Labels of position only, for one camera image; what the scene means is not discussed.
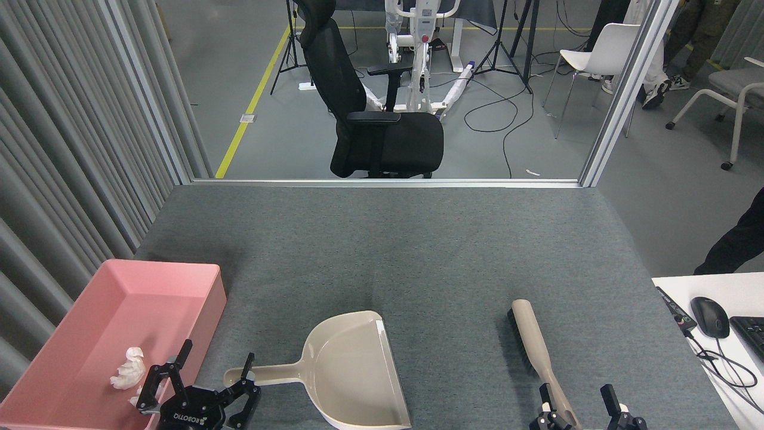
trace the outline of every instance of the desk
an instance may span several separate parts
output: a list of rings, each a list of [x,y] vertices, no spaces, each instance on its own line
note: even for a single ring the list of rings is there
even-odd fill
[[[764,315],[764,273],[733,273],[729,275],[679,276],[672,278],[654,278],[657,286],[663,289],[679,307],[694,318],[690,309],[690,300],[698,296],[708,297],[721,305],[728,317],[755,317]],[[708,350],[717,350],[716,341],[701,333],[692,331],[695,340]],[[737,332],[730,328],[730,336],[721,339],[724,354],[730,359],[743,364],[756,374],[759,383],[749,389],[751,396],[759,405],[764,404],[764,365],[752,357],[740,342]],[[760,430],[764,428],[764,416],[732,393],[732,389],[718,381],[710,372],[708,378],[714,384],[724,405],[742,430]]]
[[[228,304],[200,386],[221,389],[249,351],[297,361],[319,322],[371,309],[415,430],[522,430],[540,381],[507,310],[526,298],[585,428],[607,426],[612,383],[649,428],[737,429],[593,188],[195,183],[173,189],[136,258],[221,266]],[[250,428],[331,429],[300,384],[264,387]]]

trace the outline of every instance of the dustpan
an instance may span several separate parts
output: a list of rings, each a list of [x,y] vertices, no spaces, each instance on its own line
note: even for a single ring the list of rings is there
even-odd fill
[[[242,368],[225,372],[230,386]],[[258,386],[302,383],[329,424],[340,430],[410,428],[411,420],[395,370],[382,317],[374,311],[322,321],[292,364],[253,366]]]

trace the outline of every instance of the brush handle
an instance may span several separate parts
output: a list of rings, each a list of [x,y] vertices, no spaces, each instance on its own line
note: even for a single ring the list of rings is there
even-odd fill
[[[544,343],[539,322],[536,320],[536,314],[533,313],[530,302],[525,299],[513,301],[512,313],[515,318],[515,324],[517,324],[517,330],[520,332],[520,338],[523,339],[523,347],[528,355],[528,360],[533,365],[533,369],[541,377],[541,380],[549,384],[557,413],[562,415],[562,418],[573,425],[576,430],[581,430],[578,417],[573,413],[573,407],[568,398],[565,397],[559,382],[557,382],[557,378],[555,378],[555,374],[552,372],[552,361],[549,359],[549,351],[546,349],[546,343]]]

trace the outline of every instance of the chair armrest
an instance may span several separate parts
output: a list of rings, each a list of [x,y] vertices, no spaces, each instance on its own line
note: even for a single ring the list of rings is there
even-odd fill
[[[361,111],[348,114],[348,122],[352,125],[390,125],[398,121],[400,114],[396,112]]]
[[[753,64],[755,64],[756,66],[759,66],[759,67],[764,67],[764,62],[762,62],[762,61],[759,61],[759,60],[757,60],[756,58],[745,57],[745,59],[746,59],[746,61],[748,61],[749,63],[753,63]]]
[[[400,86],[400,75],[402,75],[403,72],[412,69],[413,66],[403,66],[400,63],[390,63],[381,66],[369,66],[366,68],[369,76],[387,75],[387,100],[384,104],[385,111],[392,112],[393,109],[395,109],[398,87]]]
[[[401,63],[389,63],[369,66],[366,68],[366,71],[369,73],[370,77],[374,77],[376,75],[403,74],[403,72],[408,72],[412,69],[413,66],[411,65],[406,66]]]

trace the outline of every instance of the green pants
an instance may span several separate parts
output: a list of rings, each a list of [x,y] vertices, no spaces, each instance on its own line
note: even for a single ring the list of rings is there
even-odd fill
[[[693,51],[681,69],[682,76],[692,80],[703,63],[711,58],[739,3],[740,0],[688,0],[666,42],[664,63],[692,42]]]

